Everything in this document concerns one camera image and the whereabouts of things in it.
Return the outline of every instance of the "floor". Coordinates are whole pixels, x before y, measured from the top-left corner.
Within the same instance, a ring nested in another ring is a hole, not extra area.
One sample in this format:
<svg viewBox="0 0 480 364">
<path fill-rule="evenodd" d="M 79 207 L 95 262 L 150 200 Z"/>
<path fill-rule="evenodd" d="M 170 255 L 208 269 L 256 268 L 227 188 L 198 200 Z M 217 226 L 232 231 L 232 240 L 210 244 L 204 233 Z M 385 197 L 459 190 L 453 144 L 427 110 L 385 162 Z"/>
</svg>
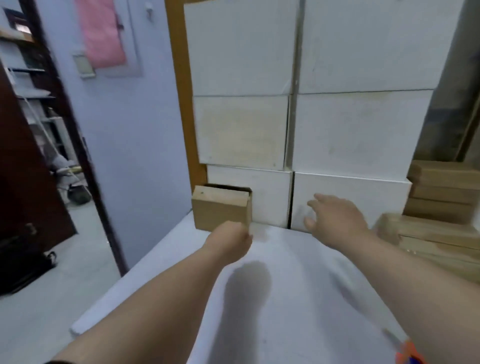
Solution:
<svg viewBox="0 0 480 364">
<path fill-rule="evenodd" d="M 57 245 L 58 265 L 0 298 L 0 363 L 40 364 L 71 340 L 71 324 L 120 275 L 93 202 L 69 208 L 78 234 Z"/>
</svg>

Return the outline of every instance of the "open cardboard box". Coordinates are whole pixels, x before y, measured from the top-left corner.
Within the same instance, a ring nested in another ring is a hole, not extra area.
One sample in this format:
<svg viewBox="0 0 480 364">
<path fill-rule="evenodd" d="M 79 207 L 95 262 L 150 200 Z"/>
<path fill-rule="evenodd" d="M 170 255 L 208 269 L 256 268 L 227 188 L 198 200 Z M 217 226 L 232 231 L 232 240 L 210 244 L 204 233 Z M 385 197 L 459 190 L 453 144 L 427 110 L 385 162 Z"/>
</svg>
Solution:
<svg viewBox="0 0 480 364">
<path fill-rule="evenodd" d="M 252 190 L 207 183 L 195 186 L 192 195 L 195 227 L 213 231 L 225 221 L 241 222 L 249 227 L 252 222 Z"/>
</svg>

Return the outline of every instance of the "pink towel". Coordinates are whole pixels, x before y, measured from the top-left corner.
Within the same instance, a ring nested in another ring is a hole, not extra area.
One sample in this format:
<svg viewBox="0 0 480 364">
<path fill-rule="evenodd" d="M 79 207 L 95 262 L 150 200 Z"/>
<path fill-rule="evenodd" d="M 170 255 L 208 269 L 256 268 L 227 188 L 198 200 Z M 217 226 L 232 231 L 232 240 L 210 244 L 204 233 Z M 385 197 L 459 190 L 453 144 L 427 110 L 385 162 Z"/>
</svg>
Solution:
<svg viewBox="0 0 480 364">
<path fill-rule="evenodd" d="M 127 60 L 113 0 L 75 0 L 84 37 L 85 55 L 93 68 L 113 67 Z"/>
</svg>

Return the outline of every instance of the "wooden door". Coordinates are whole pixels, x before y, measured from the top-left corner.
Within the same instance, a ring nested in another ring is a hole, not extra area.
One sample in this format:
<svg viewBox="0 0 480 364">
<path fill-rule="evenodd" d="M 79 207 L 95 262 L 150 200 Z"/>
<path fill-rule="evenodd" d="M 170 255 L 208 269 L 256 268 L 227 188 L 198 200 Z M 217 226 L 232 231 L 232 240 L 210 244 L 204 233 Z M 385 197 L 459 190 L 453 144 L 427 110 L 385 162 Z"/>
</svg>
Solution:
<svg viewBox="0 0 480 364">
<path fill-rule="evenodd" d="M 49 250 L 76 233 L 0 62 L 0 233 L 36 230 Z"/>
</svg>

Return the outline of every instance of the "white table surface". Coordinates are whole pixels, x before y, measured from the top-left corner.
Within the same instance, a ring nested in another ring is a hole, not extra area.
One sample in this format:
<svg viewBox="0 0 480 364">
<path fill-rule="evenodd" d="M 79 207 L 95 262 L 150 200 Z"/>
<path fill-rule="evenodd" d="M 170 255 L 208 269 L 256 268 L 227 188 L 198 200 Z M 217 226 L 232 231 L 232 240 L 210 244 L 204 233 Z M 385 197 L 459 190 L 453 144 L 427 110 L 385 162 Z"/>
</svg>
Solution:
<svg viewBox="0 0 480 364">
<path fill-rule="evenodd" d="M 189 364 L 394 363 L 401 332 L 365 277 L 309 234 L 252 224 L 253 245 L 213 288 Z M 200 248 L 187 215 L 76 321 L 81 334 L 158 273 Z"/>
</svg>

